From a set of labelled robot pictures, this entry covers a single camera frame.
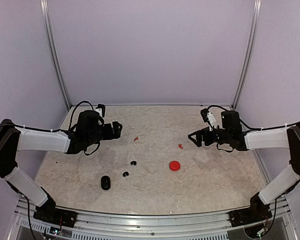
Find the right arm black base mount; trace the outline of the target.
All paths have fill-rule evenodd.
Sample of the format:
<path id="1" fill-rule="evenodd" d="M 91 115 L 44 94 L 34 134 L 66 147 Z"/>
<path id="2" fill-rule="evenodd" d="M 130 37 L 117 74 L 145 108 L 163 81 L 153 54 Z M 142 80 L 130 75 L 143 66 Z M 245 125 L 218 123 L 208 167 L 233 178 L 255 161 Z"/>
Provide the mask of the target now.
<path id="1" fill-rule="evenodd" d="M 228 215 L 232 227 L 257 223 L 273 216 L 269 205 L 251 205 L 247 208 L 232 210 Z"/>

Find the right aluminium corner post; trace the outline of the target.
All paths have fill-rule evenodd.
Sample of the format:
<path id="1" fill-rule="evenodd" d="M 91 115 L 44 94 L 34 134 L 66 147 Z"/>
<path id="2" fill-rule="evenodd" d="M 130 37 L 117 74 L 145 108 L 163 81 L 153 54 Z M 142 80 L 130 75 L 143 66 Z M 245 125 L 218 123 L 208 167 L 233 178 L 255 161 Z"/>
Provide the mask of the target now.
<path id="1" fill-rule="evenodd" d="M 246 46 L 245 55 L 243 59 L 243 65 L 240 71 L 238 85 L 236 87 L 235 95 L 231 105 L 233 109 L 236 109 L 238 107 L 240 98 L 244 90 L 244 85 L 247 79 L 250 62 L 253 56 L 254 45 L 257 36 L 258 24 L 259 24 L 260 13 L 261 13 L 261 7 L 262 7 L 262 1 L 255 0 L 253 5 L 251 24 L 249 28 L 247 46 Z"/>

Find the red earbud charging case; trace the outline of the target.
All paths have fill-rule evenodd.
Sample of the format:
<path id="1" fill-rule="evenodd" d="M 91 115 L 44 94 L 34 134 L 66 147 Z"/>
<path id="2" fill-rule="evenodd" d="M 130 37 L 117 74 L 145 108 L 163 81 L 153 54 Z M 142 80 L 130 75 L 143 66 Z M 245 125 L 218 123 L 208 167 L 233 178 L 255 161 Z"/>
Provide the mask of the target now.
<path id="1" fill-rule="evenodd" d="M 169 163 L 169 169 L 171 170 L 171 171 L 174 171 L 174 172 L 176 172 L 176 171 L 179 171 L 180 170 L 180 168 L 181 168 L 181 164 L 178 162 L 178 161 L 171 161 L 170 163 Z"/>

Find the aluminium front rail frame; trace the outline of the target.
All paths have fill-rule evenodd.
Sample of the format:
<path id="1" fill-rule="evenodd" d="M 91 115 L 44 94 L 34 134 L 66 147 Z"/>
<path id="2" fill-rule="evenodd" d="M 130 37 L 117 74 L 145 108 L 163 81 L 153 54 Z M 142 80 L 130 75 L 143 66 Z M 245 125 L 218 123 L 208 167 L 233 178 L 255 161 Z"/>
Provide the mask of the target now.
<path id="1" fill-rule="evenodd" d="M 6 240 L 296 240 L 289 205 L 281 197 L 270 209 L 274 218 L 235 223 L 230 210 L 193 214 L 128 215 L 74 209 L 61 225 L 35 219 L 35 206 L 21 198 Z"/>

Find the black earbud charging case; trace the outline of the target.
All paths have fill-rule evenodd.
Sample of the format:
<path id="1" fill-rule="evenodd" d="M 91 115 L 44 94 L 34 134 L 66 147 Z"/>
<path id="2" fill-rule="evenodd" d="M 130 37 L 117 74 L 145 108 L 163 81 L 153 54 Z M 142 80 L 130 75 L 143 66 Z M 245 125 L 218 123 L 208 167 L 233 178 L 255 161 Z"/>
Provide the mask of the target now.
<path id="1" fill-rule="evenodd" d="M 109 176 L 104 175 L 100 179 L 101 188 L 105 191 L 108 191 L 111 188 L 111 179 Z"/>

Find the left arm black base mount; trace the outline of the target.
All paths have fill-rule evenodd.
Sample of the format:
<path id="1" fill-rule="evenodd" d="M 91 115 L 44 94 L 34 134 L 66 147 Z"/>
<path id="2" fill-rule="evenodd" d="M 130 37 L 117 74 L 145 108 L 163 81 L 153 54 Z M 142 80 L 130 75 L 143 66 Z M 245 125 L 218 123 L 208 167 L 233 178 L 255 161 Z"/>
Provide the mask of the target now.
<path id="1" fill-rule="evenodd" d="M 78 213 L 56 207 L 35 207 L 33 217 L 53 225 L 73 228 L 77 220 Z"/>

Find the left aluminium corner post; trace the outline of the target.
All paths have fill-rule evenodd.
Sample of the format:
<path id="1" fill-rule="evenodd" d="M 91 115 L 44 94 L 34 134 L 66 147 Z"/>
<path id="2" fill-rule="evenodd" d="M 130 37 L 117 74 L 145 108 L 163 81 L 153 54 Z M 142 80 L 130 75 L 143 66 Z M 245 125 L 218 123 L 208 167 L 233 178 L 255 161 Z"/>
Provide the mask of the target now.
<path id="1" fill-rule="evenodd" d="M 42 19 L 43 19 L 43 25 L 45 29 L 46 38 L 47 38 L 47 44 L 51 56 L 53 69 L 56 75 L 57 84 L 59 86 L 65 107 L 67 110 L 69 110 L 72 107 L 72 104 L 68 94 L 66 83 L 63 78 L 61 65 L 58 58 L 57 48 L 54 41 L 52 22 L 51 22 L 50 11 L 49 11 L 49 2 L 47 0 L 40 0 L 39 2 L 40 2 Z"/>

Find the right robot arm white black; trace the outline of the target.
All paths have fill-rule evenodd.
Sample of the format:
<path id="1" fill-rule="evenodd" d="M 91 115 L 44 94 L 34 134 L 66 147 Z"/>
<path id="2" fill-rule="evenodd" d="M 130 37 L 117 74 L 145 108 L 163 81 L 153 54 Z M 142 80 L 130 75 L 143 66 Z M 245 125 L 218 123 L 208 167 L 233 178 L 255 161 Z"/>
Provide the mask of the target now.
<path id="1" fill-rule="evenodd" d="M 218 125 L 208 108 L 200 111 L 207 127 L 188 135 L 197 147 L 212 144 L 229 145 L 232 150 L 249 151 L 257 149 L 288 149 L 290 160 L 265 188 L 250 199 L 246 218 L 256 222 L 261 218 L 272 201 L 291 191 L 300 182 L 300 121 L 270 128 L 250 128 L 244 131 L 240 115 L 235 110 L 221 113 L 222 125 Z"/>

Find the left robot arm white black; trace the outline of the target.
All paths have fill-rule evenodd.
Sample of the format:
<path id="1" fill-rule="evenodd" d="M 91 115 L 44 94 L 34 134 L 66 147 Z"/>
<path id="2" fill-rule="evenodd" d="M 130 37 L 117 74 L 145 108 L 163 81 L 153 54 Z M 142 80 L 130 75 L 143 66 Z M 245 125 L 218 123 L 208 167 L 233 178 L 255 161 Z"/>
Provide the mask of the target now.
<path id="1" fill-rule="evenodd" d="M 40 208 L 40 214 L 53 223 L 60 218 L 54 200 L 17 164 L 20 151 L 57 152 L 67 155 L 85 153 L 101 141 L 119 139 L 123 126 L 117 121 L 105 123 L 96 110 L 79 114 L 77 123 L 67 130 L 38 129 L 17 125 L 10 119 L 0 123 L 0 177 Z"/>

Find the aluminium corner post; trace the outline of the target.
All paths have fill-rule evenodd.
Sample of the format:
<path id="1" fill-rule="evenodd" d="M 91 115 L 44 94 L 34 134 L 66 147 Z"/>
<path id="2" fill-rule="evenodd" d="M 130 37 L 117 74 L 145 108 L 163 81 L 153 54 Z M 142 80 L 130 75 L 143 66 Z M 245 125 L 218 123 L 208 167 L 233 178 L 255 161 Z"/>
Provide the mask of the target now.
<path id="1" fill-rule="evenodd" d="M 52 22 L 51 22 L 50 11 L 49 11 L 49 2 L 47 0 L 40 0 L 39 2 L 40 2 L 42 19 L 43 19 L 43 25 L 45 29 L 46 38 L 47 38 L 47 44 L 51 56 L 53 69 L 56 75 L 57 84 L 59 86 L 65 107 L 67 110 L 69 110 L 72 107 L 72 104 L 68 94 L 66 83 L 63 78 L 61 65 L 58 58 L 57 48 L 54 41 Z"/>
<path id="2" fill-rule="evenodd" d="M 236 109 L 238 107 L 240 98 L 244 90 L 244 85 L 247 79 L 250 62 L 253 56 L 254 45 L 257 36 L 258 24 L 259 24 L 260 13 L 261 13 L 261 7 L 262 7 L 262 1 L 255 0 L 253 5 L 251 24 L 249 28 L 247 46 L 246 46 L 245 55 L 243 59 L 243 65 L 240 71 L 238 85 L 236 87 L 235 95 L 231 105 L 233 109 Z"/>

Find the black earbud lower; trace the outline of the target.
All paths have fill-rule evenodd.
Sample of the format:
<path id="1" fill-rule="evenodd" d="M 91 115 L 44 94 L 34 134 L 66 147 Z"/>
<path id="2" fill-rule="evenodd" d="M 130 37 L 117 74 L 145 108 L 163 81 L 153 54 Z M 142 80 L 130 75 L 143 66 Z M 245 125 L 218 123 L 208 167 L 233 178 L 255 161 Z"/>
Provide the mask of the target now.
<path id="1" fill-rule="evenodd" d="M 123 174 L 122 174 L 123 177 L 127 177 L 129 176 L 129 173 L 127 171 L 125 171 Z"/>

